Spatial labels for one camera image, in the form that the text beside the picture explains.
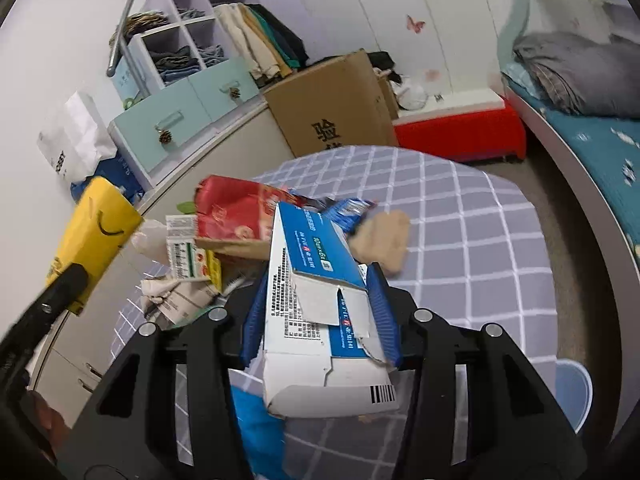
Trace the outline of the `person's left hand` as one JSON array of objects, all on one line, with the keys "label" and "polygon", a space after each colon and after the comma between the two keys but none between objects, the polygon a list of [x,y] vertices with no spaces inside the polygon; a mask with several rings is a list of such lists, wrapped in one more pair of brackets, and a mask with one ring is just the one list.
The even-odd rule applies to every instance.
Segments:
[{"label": "person's left hand", "polygon": [[56,452],[70,434],[70,427],[67,426],[63,416],[51,408],[46,399],[40,396],[37,391],[29,390],[28,393],[32,398],[39,425],[46,433],[52,450]]}]

